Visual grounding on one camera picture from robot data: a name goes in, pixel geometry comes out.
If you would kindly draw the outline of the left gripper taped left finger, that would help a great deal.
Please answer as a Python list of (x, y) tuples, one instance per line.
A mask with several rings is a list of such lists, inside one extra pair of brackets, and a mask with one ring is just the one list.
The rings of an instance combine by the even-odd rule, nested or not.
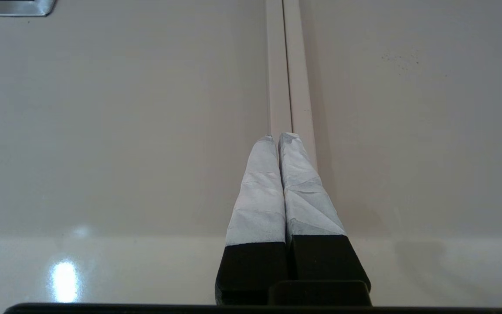
[(218, 305), (265, 305), (287, 280), (286, 216), (273, 137), (253, 145), (227, 228), (215, 280)]

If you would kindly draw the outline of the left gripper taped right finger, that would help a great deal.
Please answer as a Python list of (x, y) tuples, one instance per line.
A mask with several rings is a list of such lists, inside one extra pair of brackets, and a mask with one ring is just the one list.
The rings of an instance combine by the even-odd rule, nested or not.
[(279, 152), (291, 278), (279, 300), (370, 306), (369, 277), (299, 135), (283, 133)]

